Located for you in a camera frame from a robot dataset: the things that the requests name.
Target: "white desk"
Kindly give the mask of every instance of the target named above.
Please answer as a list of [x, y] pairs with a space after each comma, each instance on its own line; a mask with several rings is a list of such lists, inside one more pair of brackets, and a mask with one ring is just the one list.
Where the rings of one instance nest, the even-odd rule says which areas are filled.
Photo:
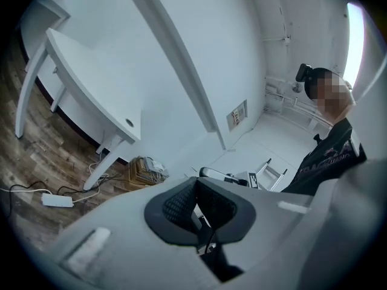
[[56, 110], [67, 90], [85, 110], [101, 122], [101, 125], [115, 130], [113, 134], [122, 139], [86, 181], [83, 189], [89, 190], [117, 160], [128, 143], [141, 140], [141, 109], [136, 98], [121, 93], [120, 85], [129, 83], [111, 82], [91, 49], [53, 29], [49, 28], [46, 34], [47, 40], [32, 58], [23, 83], [16, 112], [15, 134], [18, 138], [23, 135], [28, 99], [37, 72], [47, 55], [50, 55], [56, 65], [56, 74], [63, 83], [54, 98], [51, 110]]

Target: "white cable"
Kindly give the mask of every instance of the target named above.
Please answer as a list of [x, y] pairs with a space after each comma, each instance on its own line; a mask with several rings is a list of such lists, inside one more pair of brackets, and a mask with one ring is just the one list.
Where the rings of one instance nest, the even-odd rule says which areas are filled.
[[[91, 175], [92, 172], [93, 172], [93, 171], [91, 170], [91, 166], [93, 166], [93, 165], [95, 165], [95, 164], [99, 164], [99, 163], [101, 162], [101, 156], [102, 156], [102, 152], [99, 154], [99, 161], [96, 162], [96, 163], [92, 163], [92, 164], [89, 165], [89, 172], [90, 172], [90, 175]], [[109, 177], [109, 174], [104, 173], [104, 174], [101, 175], [101, 177], [103, 177], [103, 178], [97, 180], [97, 186], [99, 186], [99, 182], [100, 182], [100, 181], [103, 181], [105, 178]]]
[[1, 191], [4, 191], [4, 192], [10, 192], [10, 193], [14, 193], [14, 192], [36, 192], [36, 191], [47, 191], [48, 193], [50, 194], [53, 194], [51, 191], [47, 190], [47, 189], [34, 189], [34, 190], [7, 190], [7, 189], [3, 189], [3, 188], [0, 188]]
[[79, 202], [79, 201], [82, 201], [82, 200], [91, 198], [92, 196], [96, 196], [96, 195], [99, 194], [99, 191], [100, 191], [100, 189], [99, 189], [99, 187], [98, 187], [98, 191], [97, 191], [95, 194], [93, 194], [93, 195], [91, 195], [91, 196], [86, 196], [86, 197], [84, 197], [84, 198], [82, 198], [82, 199], [78, 199], [78, 200], [76, 200], [76, 201], [73, 201], [73, 203], [76, 203], [76, 202]]

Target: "cardboard box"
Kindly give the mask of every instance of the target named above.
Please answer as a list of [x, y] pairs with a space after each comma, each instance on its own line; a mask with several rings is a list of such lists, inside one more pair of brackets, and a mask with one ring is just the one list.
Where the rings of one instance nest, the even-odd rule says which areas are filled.
[[125, 167], [125, 188], [129, 191], [142, 189], [148, 186], [153, 186], [164, 181], [161, 177], [146, 170], [142, 157], [134, 158]]

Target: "black cap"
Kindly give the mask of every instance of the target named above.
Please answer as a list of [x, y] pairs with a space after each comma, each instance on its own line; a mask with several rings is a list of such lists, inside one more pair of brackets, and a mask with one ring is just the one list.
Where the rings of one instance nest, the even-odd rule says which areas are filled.
[[311, 87], [317, 86], [317, 80], [324, 79], [327, 72], [332, 73], [332, 71], [325, 69], [325, 68], [316, 68], [316, 69], [312, 69], [307, 74], [307, 76], [305, 78], [304, 88], [305, 88], [305, 93], [307, 94], [309, 99], [312, 100], [312, 99], [316, 98], [315, 95], [311, 95]]

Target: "white wall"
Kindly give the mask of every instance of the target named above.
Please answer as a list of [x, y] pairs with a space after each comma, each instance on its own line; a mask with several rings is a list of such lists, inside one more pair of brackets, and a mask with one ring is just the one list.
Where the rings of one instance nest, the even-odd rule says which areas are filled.
[[[223, 173], [258, 171], [270, 158], [277, 172], [288, 172], [276, 187], [279, 192], [294, 178], [301, 161], [315, 147], [314, 134], [298, 128], [280, 117], [263, 113], [253, 130], [244, 134], [229, 151], [222, 152], [216, 141], [203, 138], [184, 158], [171, 167], [171, 179], [198, 176], [200, 168], [211, 167]], [[274, 180], [260, 176], [259, 182], [269, 187]]]
[[[251, 0], [160, 0], [176, 26], [230, 147], [264, 106], [265, 60]], [[226, 115], [247, 99], [249, 117], [229, 132]]]
[[[284, 38], [287, 30], [281, 0], [253, 0], [256, 7], [263, 39]], [[285, 78], [287, 72], [288, 47], [281, 41], [264, 42], [266, 73]]]
[[128, 159], [149, 155], [169, 164], [206, 134], [173, 67], [132, 0], [105, 0], [106, 38], [98, 51], [112, 80], [135, 85], [142, 103], [141, 141]]

